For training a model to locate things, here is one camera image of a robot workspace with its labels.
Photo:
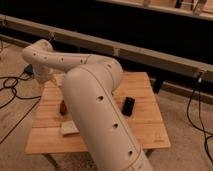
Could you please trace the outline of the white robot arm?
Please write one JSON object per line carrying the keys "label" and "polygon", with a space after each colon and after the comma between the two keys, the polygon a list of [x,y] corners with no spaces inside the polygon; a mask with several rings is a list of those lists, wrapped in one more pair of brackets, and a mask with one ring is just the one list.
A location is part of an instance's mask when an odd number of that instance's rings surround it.
{"label": "white robot arm", "polygon": [[117,60],[57,52],[45,39],[25,47],[22,57],[42,80],[52,69],[65,73],[63,99],[99,171],[154,171],[113,98],[123,76]]}

